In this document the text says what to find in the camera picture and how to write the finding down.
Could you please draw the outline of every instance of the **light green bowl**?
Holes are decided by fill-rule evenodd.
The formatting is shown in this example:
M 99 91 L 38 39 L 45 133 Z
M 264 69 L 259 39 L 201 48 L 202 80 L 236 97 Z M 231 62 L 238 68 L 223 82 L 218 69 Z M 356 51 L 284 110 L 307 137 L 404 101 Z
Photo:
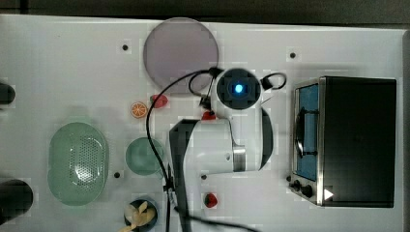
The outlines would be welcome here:
M 108 148 L 103 135 L 84 123 L 70 123 L 51 139 L 48 186 L 69 206 L 82 206 L 103 191 L 108 174 Z
M 161 159 L 163 159 L 161 144 L 155 139 L 152 140 Z M 146 137 L 137 138 L 130 144 L 126 152 L 126 163 L 133 173 L 142 176 L 157 173 L 161 168 Z

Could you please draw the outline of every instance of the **black toaster oven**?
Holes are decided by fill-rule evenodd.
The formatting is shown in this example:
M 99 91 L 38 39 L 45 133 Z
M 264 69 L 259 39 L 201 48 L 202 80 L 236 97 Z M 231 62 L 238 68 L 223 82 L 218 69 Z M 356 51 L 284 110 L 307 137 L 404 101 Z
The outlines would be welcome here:
M 294 90 L 290 189 L 318 206 L 394 206 L 394 79 L 323 76 Z

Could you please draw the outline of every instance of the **white tabletop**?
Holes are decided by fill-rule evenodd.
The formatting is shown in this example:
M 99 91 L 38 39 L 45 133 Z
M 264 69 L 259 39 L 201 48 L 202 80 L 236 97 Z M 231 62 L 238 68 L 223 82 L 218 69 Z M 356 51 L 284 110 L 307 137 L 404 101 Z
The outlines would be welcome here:
M 0 79 L 16 99 L 0 112 L 0 181 L 18 178 L 35 192 L 29 213 L 3 231 L 117 231 L 123 208 L 148 194 L 163 213 L 161 180 L 140 177 L 125 164 L 129 143 L 145 136 L 133 102 L 149 102 L 159 89 L 147 77 L 142 48 L 154 20 L 0 15 Z M 402 231 L 401 30 L 204 23 L 220 47 L 220 67 L 243 67 L 257 76 L 281 71 L 288 84 L 264 103 L 274 124 L 275 149 L 259 172 L 209 176 L 203 192 L 219 205 L 209 217 L 255 225 L 261 231 Z M 121 49 L 123 44 L 128 51 Z M 296 58 L 289 58 L 295 52 Z M 287 188 L 290 172 L 290 97 L 294 83 L 328 75 L 394 77 L 398 83 L 395 206 L 392 209 L 318 208 Z M 162 144 L 183 118 L 199 118 L 195 97 L 170 96 L 155 110 L 154 137 Z M 84 207 L 68 207 L 51 194 L 48 145 L 65 123 L 87 116 L 108 140 L 109 176 L 102 194 Z M 113 178 L 119 171 L 121 178 Z M 173 217 L 172 230 L 177 231 Z M 163 231 L 163 215 L 155 231 Z

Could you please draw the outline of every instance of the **orange slice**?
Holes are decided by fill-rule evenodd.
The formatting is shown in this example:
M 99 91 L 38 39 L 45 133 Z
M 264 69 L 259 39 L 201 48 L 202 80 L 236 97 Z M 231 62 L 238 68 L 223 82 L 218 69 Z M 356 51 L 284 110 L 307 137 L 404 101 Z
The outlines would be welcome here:
M 134 118 L 143 118 L 148 113 L 147 105 L 139 101 L 131 106 L 131 114 Z

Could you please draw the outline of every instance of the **oven knob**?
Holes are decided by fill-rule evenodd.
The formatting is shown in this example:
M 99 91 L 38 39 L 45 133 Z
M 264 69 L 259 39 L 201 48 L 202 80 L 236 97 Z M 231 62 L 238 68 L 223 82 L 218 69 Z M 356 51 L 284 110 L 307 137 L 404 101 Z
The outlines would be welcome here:
M 305 187 L 301 187 L 302 194 L 305 195 L 308 198 L 311 198 L 313 196 L 313 190 L 311 189 L 310 185 L 307 185 Z
M 293 182 L 293 185 L 291 185 L 291 187 L 294 190 L 299 191 L 301 189 L 301 183 L 298 180 L 296 180 Z

